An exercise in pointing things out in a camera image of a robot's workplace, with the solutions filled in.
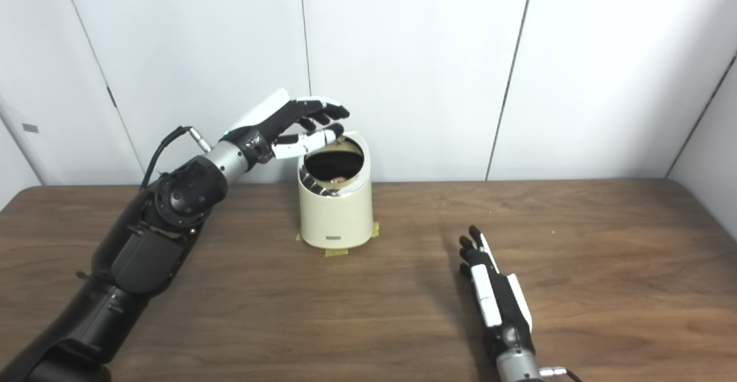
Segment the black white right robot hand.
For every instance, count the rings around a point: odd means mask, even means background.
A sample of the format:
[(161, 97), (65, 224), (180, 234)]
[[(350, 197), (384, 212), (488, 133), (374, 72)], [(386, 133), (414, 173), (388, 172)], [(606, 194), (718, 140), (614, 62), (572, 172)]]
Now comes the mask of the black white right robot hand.
[(481, 229), (471, 225), (468, 234), (459, 237), (459, 271), (472, 284), (487, 356), (495, 362), (508, 351), (536, 353), (531, 325), (514, 292), (511, 274), (499, 271)]

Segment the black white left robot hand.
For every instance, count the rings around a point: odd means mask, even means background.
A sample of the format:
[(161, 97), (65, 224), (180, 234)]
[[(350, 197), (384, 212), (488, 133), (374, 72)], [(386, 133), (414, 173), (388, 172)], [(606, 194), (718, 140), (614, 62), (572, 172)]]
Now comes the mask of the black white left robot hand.
[(248, 168), (271, 160), (298, 158), (323, 149), (344, 133), (350, 111), (323, 96), (292, 98), (279, 89), (221, 137), (236, 147)]

